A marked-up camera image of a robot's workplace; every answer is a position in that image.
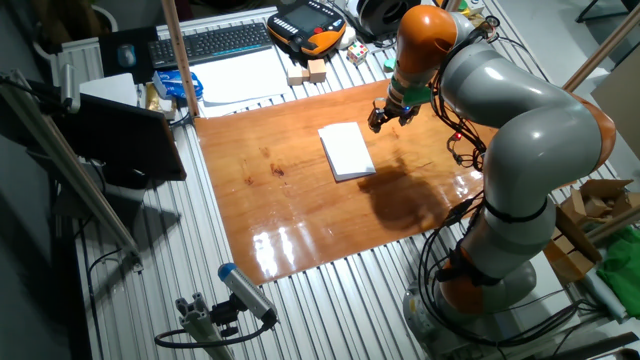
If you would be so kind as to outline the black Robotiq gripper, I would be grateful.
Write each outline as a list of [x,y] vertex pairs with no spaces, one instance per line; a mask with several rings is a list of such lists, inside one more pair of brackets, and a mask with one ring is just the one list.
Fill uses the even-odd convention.
[[379,133],[386,120],[398,118],[401,126],[406,126],[419,114],[420,105],[406,106],[393,97],[378,97],[373,100],[373,111],[367,119],[369,129]]

